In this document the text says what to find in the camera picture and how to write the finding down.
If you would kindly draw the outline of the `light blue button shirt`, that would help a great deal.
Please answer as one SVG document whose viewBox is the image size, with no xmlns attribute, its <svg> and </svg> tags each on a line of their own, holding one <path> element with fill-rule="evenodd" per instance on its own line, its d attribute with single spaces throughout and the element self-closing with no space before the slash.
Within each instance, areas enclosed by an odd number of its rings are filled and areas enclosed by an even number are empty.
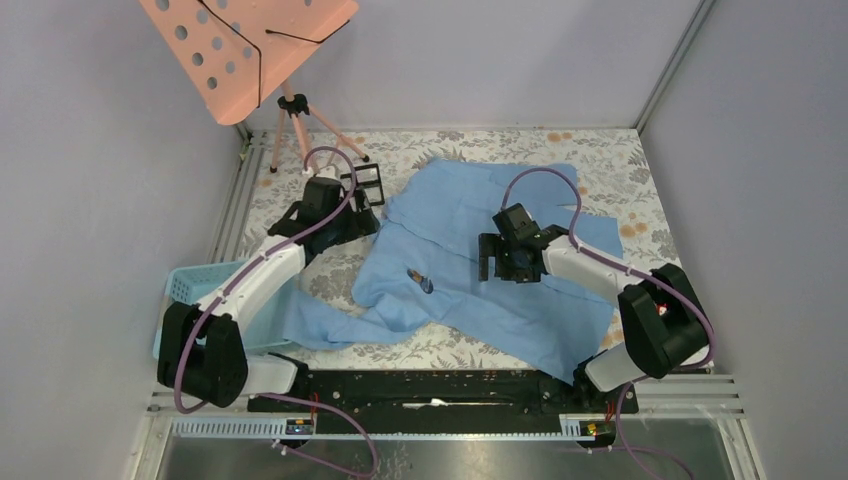
<svg viewBox="0 0 848 480">
<path fill-rule="evenodd" d="M 494 230 L 504 198 L 521 203 L 543 226 L 565 225 L 576 176 L 566 164 L 531 173 L 513 164 L 437 159 L 386 204 L 371 249 L 352 287 L 363 307 L 351 316 L 296 290 L 285 310 L 285 338 L 310 349 L 355 343 L 395 344 L 429 323 L 457 329 L 557 379 L 599 349 L 613 308 L 571 281 L 478 280 L 478 235 Z M 425 294 L 408 269 L 429 278 Z"/>
</svg>

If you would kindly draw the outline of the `orange brooch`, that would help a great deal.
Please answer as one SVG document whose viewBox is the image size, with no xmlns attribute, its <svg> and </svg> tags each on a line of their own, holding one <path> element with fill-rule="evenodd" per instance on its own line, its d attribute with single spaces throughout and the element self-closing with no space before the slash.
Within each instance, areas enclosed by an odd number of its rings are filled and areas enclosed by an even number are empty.
<svg viewBox="0 0 848 480">
<path fill-rule="evenodd" d="M 422 274 L 420 274 L 418 271 L 416 271 L 414 269 L 408 269 L 407 274 L 415 282 L 421 282 L 422 280 L 425 279 L 425 277 Z"/>
</svg>

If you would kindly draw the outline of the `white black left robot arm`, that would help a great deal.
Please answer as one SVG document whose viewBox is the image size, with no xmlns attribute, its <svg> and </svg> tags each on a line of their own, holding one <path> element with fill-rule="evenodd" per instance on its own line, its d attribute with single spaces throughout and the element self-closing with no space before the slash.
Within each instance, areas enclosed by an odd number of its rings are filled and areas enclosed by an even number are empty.
<svg viewBox="0 0 848 480">
<path fill-rule="evenodd" d="M 243 394 L 271 393 L 288 411 L 309 401 L 310 385 L 296 364 L 278 354 L 251 354 L 252 323 L 268 304 L 279 303 L 291 284 L 319 254 L 375 233 L 379 222 L 367 188 L 352 174 L 316 176 L 302 197 L 268 230 L 262 246 L 223 283 L 198 300 L 173 302 L 165 311 L 157 358 L 157 381 L 181 398 L 227 407 Z"/>
</svg>

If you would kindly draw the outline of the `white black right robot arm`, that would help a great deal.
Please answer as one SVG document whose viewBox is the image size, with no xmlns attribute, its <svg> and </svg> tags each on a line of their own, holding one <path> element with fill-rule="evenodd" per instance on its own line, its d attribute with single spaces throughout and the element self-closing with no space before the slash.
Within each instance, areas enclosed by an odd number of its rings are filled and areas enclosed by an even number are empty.
<svg viewBox="0 0 848 480">
<path fill-rule="evenodd" d="M 665 264 L 649 273 L 629 267 L 581 242 L 570 229 L 540 227 L 521 204 L 496 213 L 493 222 L 496 232 L 478 237 L 480 281 L 495 276 L 538 283 L 553 276 L 619 310 L 623 342 L 574 371 L 573 396 L 583 410 L 597 412 L 619 387 L 646 377 L 661 379 L 709 349 L 713 330 L 680 267 Z"/>
</svg>

